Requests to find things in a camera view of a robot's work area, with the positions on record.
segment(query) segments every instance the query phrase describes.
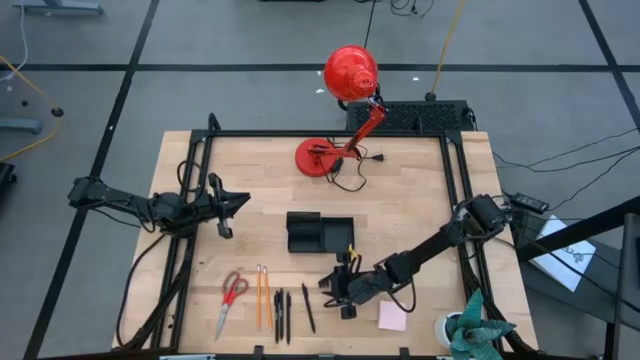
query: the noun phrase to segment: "scissors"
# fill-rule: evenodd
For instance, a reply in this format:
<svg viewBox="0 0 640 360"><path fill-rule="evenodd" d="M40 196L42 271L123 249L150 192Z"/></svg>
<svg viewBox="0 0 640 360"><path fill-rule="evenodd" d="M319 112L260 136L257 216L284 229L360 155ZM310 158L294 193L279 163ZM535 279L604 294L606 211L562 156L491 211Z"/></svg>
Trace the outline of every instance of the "scissors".
<svg viewBox="0 0 640 360"><path fill-rule="evenodd" d="M224 325L227 313L229 312L229 307L233 304L233 301L238 297L238 295L244 294L248 289L249 283L247 280L240 277L239 272L232 271L227 275L224 283L222 283L222 293L224 294L224 298L222 301L222 311L220 312L220 320L218 320L215 340L218 340L218 337L220 336L222 325Z"/></svg>

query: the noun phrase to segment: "red desk lamp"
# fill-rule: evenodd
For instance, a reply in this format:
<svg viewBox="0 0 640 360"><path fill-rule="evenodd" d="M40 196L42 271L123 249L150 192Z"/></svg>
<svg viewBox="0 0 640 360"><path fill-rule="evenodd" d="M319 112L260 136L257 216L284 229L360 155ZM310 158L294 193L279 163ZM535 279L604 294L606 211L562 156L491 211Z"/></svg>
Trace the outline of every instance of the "red desk lamp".
<svg viewBox="0 0 640 360"><path fill-rule="evenodd" d="M344 147L335 147L330 141L313 138L303 141L296 150L296 165L308 176L323 176L331 171L340 157L361 159L357 145L386 117L382 98L377 96L378 65L363 47L347 45L336 50L324 67L324 82L338 100L369 100L369 120Z"/></svg>

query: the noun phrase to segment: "white pot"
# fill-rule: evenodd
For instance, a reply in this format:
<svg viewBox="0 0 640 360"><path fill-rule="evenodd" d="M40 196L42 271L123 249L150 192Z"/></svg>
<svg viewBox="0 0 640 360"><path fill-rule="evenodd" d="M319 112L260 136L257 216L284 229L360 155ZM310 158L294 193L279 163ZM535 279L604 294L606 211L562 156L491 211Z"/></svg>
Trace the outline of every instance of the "white pot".
<svg viewBox="0 0 640 360"><path fill-rule="evenodd" d="M447 349L449 349L449 347L451 346L451 340L449 340L449 337L447 336L447 330L445 328L445 324L447 323L447 318L450 318L454 315L462 315L462 313L460 311L456 311L446 315L441 315L439 318L436 319L436 322L434 325L436 339L438 339L438 342L440 343L440 345L446 347Z"/></svg>

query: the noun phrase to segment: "lamp base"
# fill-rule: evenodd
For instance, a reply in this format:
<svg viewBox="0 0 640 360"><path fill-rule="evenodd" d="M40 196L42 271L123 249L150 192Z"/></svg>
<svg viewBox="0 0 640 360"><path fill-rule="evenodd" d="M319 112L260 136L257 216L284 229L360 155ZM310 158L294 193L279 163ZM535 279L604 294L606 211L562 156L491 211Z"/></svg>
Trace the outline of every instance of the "lamp base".
<svg viewBox="0 0 640 360"><path fill-rule="evenodd" d="M336 163L336 156L313 155L309 152L309 149L313 146L335 149L335 146L327 141L327 139L307 139L298 145L298 148L296 149L296 165L298 166L298 170L307 176L325 176L331 172L331 168Z"/></svg>

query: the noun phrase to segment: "pink sticky note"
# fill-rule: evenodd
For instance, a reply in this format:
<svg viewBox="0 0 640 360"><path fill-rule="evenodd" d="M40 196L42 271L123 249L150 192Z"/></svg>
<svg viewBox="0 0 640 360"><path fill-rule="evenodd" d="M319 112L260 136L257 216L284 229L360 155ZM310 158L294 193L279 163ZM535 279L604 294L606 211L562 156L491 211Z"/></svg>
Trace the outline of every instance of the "pink sticky note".
<svg viewBox="0 0 640 360"><path fill-rule="evenodd" d="M380 301L378 327L385 330L405 331L407 328L407 313L391 301Z"/></svg>

